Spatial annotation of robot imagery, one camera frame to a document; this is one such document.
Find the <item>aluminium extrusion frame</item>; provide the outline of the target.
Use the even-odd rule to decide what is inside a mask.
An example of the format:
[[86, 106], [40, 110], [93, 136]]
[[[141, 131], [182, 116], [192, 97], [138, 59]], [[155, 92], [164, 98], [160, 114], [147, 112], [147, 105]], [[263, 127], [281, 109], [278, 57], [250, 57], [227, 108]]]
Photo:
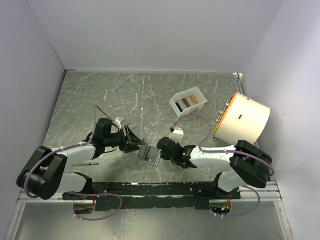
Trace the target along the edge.
[[240, 190], [232, 201], [236, 218], [218, 218], [193, 208], [124, 209], [74, 217], [72, 203], [56, 198], [17, 203], [7, 240], [282, 240], [283, 211], [276, 183]]

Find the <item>white card tray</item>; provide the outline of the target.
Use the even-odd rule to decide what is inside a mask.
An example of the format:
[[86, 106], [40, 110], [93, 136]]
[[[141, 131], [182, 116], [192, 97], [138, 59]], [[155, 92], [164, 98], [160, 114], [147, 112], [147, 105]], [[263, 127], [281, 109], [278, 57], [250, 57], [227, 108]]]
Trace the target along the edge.
[[206, 97], [198, 87], [179, 92], [175, 94], [169, 104], [173, 108], [177, 117], [201, 111], [208, 102]]

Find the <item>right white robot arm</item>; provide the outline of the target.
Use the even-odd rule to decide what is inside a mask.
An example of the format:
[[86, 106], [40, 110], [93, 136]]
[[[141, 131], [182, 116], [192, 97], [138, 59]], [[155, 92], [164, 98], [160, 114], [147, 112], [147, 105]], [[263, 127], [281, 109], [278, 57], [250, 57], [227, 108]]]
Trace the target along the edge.
[[182, 147], [163, 137], [156, 147], [163, 160], [171, 161], [184, 170], [230, 166], [230, 171], [219, 173], [214, 180], [216, 184], [212, 186], [212, 193], [218, 199], [244, 185], [264, 189], [269, 177], [274, 174], [272, 157], [245, 140], [227, 147], [202, 148], [196, 145]]

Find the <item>green card holder wallet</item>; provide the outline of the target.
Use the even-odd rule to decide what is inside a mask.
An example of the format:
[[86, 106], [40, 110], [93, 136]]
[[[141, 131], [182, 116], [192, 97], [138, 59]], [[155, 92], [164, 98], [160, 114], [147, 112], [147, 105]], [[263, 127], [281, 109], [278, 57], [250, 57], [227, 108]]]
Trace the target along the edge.
[[138, 158], [145, 164], [158, 167], [161, 158], [161, 151], [153, 145], [150, 145], [147, 140], [143, 139], [144, 145], [140, 147]]

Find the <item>small metal rod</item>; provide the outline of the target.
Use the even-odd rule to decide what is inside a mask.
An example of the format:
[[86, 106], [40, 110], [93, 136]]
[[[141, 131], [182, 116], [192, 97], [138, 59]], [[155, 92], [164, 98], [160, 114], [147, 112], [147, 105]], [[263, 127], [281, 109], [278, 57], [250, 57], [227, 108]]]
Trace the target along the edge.
[[99, 166], [100, 163], [98, 162], [86, 162], [86, 163], [79, 163], [73, 164], [72, 167], [88, 167], [88, 166]]

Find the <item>beige cylindrical drum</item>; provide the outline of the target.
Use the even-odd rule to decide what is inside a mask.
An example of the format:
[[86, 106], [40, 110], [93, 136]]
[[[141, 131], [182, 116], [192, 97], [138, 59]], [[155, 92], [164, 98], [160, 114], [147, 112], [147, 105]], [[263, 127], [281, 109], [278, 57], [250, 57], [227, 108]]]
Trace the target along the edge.
[[255, 144], [265, 129], [271, 109], [241, 93], [235, 93], [213, 130], [213, 136], [229, 145], [240, 140]]

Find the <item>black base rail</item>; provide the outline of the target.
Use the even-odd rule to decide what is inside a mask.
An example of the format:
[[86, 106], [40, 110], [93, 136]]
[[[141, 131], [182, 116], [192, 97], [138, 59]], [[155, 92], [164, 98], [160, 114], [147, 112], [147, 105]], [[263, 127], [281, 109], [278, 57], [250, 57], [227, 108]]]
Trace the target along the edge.
[[209, 210], [210, 201], [241, 198], [238, 188], [218, 189], [214, 182], [93, 182], [86, 194], [114, 194], [122, 198], [122, 209], [194, 208]]

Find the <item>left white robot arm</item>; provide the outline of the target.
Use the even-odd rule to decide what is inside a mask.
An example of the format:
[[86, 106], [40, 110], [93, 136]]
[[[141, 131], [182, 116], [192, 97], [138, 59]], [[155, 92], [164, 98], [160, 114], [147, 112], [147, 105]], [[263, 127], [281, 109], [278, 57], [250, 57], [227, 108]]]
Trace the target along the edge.
[[89, 199], [94, 192], [92, 178], [80, 172], [66, 173], [69, 166], [94, 160], [105, 154], [106, 148], [118, 148], [126, 154], [145, 144], [127, 125], [113, 133], [114, 127], [111, 120], [102, 118], [78, 144], [57, 149], [38, 147], [17, 177], [17, 186], [30, 198], [48, 200], [56, 193], [76, 193], [83, 200]]

